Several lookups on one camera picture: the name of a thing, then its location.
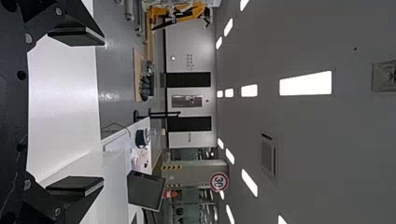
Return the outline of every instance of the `yellow machine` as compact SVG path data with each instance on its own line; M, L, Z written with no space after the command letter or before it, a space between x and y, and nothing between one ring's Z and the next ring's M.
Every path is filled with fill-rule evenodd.
M191 21L195 19L203 19L206 21L206 27L211 23L211 10L206 4L197 2L194 4L181 4L173 8L169 7L151 7L148 11L149 21L156 24L159 17L170 18L160 25L152 28L152 30L162 29L166 26L176 24L183 21Z

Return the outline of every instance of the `sign post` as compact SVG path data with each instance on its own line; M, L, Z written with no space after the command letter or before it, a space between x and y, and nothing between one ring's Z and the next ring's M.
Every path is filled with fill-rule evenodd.
M215 192L226 190L230 186L230 178L224 173L215 173L210 176L210 188Z

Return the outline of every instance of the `computer monitor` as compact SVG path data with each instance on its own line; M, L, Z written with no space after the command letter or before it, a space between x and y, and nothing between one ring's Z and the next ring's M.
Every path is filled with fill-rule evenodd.
M128 203L159 212L165 184L165 178L131 171L127 176Z

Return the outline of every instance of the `wall sign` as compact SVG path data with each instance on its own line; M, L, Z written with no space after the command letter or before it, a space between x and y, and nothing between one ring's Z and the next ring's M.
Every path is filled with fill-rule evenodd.
M210 176L210 188L215 192L226 190L230 185L230 178L224 173L215 173Z

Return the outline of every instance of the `black stand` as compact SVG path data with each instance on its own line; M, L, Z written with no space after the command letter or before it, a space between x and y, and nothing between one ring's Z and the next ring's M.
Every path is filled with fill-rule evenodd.
M178 118L180 115L180 111L177 112L151 112L151 109L148 110L148 116L140 116L139 111L134 111L134 122L138 122L141 119L145 119L146 117L150 117L151 119L169 119L169 118Z

